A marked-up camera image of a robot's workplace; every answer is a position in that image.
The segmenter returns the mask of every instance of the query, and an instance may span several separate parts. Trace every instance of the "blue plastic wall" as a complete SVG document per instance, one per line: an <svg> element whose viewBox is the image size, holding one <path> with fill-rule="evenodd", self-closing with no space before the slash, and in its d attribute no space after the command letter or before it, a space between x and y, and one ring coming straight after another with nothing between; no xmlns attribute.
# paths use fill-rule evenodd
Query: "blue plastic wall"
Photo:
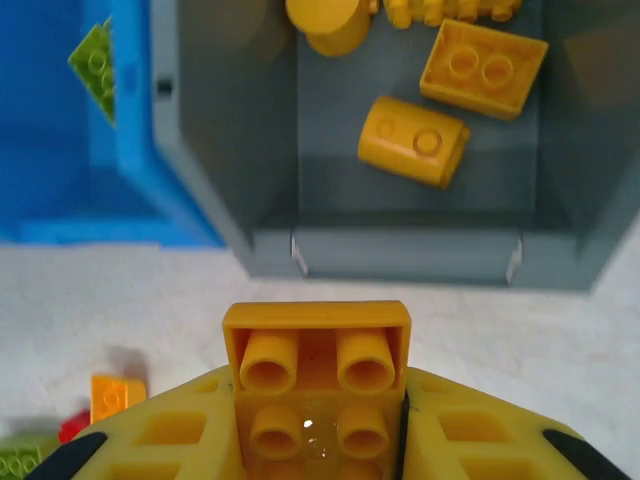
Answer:
<svg viewBox="0 0 640 480"><path fill-rule="evenodd" d="M153 141L149 1L2 7L0 242L220 246ZM115 129L67 64L110 15Z"/></svg>

